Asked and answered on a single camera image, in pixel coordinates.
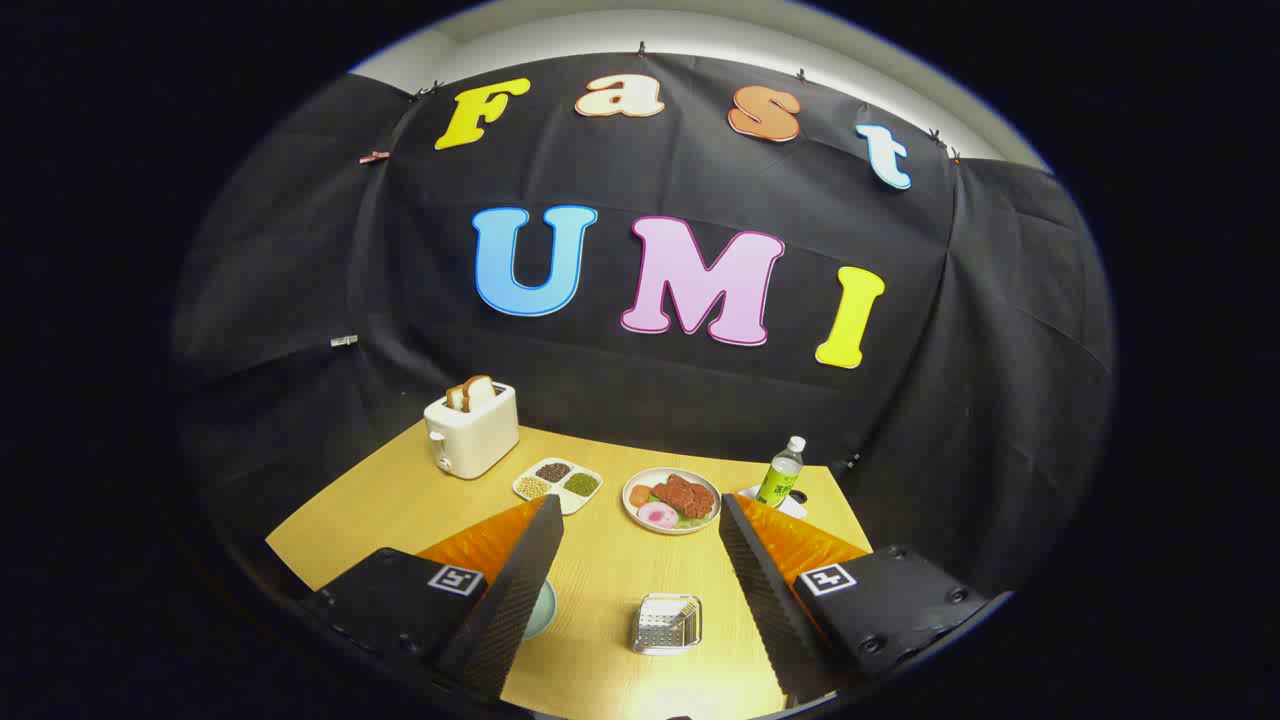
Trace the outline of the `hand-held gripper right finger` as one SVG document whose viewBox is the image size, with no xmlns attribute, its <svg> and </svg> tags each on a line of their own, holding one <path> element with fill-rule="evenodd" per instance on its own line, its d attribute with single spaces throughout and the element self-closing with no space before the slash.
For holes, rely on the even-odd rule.
<svg viewBox="0 0 1280 720">
<path fill-rule="evenodd" d="M 860 700 L 946 655 L 1001 606 L 906 544 L 874 552 L 741 495 L 719 537 L 780 689 Z"/>
</svg>

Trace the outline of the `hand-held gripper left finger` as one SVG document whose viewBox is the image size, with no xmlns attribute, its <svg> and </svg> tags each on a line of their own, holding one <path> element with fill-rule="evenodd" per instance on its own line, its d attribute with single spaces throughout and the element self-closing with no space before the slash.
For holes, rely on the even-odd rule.
<svg viewBox="0 0 1280 720">
<path fill-rule="evenodd" d="M 564 532 L 544 495 L 419 552 L 384 547 L 310 593 L 314 625 L 415 685 L 497 701 Z"/>
</svg>

